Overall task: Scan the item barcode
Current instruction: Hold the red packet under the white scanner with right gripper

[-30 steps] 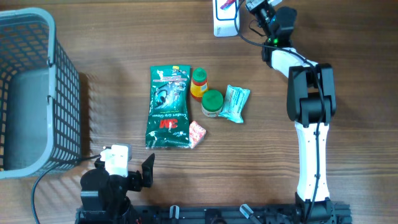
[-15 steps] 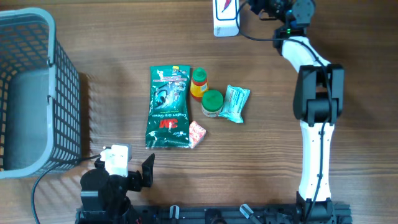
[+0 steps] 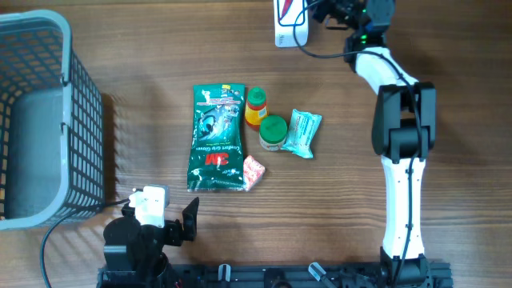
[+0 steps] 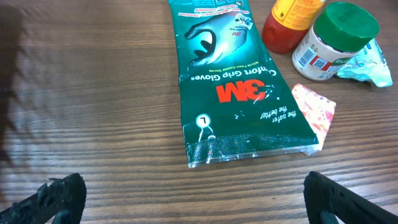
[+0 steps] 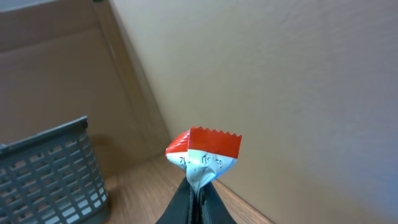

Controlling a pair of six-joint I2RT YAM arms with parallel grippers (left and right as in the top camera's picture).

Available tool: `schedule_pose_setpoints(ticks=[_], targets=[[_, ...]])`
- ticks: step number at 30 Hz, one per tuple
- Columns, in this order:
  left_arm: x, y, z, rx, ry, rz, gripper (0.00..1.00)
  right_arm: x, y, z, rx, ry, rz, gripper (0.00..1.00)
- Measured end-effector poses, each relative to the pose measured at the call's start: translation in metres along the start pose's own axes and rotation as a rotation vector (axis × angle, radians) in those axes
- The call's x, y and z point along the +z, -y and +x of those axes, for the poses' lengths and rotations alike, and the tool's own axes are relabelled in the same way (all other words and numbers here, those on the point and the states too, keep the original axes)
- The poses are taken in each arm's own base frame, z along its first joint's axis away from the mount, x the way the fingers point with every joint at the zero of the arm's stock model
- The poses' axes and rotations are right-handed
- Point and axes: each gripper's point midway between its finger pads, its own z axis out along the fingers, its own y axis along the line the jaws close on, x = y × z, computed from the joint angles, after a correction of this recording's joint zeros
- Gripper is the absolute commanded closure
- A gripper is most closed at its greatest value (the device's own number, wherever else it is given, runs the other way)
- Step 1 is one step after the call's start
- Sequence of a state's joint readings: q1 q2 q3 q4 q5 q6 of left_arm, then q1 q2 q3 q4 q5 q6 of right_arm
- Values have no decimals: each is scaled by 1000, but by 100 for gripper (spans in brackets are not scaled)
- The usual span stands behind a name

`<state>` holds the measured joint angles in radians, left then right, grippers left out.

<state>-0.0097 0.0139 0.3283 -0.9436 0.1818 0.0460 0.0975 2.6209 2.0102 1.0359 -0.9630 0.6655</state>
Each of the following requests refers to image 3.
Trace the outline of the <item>yellow sauce bottle green cap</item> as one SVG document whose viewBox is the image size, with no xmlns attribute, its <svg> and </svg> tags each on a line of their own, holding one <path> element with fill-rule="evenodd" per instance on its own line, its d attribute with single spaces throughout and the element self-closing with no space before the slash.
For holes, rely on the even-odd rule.
<svg viewBox="0 0 512 288">
<path fill-rule="evenodd" d="M 245 122 L 253 130 L 259 130 L 262 120 L 267 116 L 266 92 L 261 87 L 253 87 L 246 100 Z"/>
</svg>

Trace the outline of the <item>green 3M gloves pack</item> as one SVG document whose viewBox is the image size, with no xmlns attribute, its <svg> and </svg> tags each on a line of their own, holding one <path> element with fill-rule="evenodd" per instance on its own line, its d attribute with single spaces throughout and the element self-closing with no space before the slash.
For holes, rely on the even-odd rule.
<svg viewBox="0 0 512 288">
<path fill-rule="evenodd" d="M 195 85 L 187 189 L 243 190 L 241 121 L 245 89 L 240 83 Z"/>
</svg>

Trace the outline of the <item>small red white carton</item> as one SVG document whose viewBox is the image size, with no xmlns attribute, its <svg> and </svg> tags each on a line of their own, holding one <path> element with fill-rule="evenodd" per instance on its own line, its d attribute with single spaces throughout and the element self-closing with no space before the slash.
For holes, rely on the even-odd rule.
<svg viewBox="0 0 512 288">
<path fill-rule="evenodd" d="M 250 191 L 263 177 L 266 168 L 253 156 L 249 155 L 243 163 L 244 190 Z"/>
</svg>

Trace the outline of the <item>green lid jar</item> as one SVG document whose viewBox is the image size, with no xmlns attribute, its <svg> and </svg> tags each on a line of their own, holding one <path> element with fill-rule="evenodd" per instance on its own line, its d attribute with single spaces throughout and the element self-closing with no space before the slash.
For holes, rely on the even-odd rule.
<svg viewBox="0 0 512 288">
<path fill-rule="evenodd" d="M 260 145 L 268 151 L 280 150 L 286 142 L 287 130 L 284 118 L 277 115 L 267 116 L 259 128 Z"/>
</svg>

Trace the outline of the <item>red white toothpaste box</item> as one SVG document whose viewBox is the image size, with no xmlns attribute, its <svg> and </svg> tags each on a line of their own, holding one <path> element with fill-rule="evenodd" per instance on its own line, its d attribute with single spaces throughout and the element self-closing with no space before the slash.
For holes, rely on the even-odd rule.
<svg viewBox="0 0 512 288">
<path fill-rule="evenodd" d="M 306 0 L 275 0 L 275 22 L 279 26 L 300 26 L 306 22 Z"/>
</svg>

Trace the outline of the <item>teal white tissue pack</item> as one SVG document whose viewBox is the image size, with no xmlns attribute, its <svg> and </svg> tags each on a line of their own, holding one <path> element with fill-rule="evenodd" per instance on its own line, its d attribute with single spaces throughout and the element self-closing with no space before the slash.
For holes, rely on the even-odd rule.
<svg viewBox="0 0 512 288">
<path fill-rule="evenodd" d="M 313 158 L 310 144 L 320 126 L 322 116 L 306 111 L 293 109 L 289 128 L 286 134 L 286 141 L 282 146 L 302 158 Z"/>
</svg>

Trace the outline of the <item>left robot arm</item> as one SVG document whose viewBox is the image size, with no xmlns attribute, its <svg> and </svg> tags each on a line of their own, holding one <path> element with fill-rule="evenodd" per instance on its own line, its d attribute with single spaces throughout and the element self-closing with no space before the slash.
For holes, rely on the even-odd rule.
<svg viewBox="0 0 512 288">
<path fill-rule="evenodd" d="M 122 216 L 103 232 L 106 264 L 98 271 L 98 287 L 182 288 L 178 273 L 162 252 L 197 236 L 199 198 L 182 211 L 182 220 L 165 220 L 162 227 L 141 224 L 135 208 L 125 204 Z"/>
</svg>

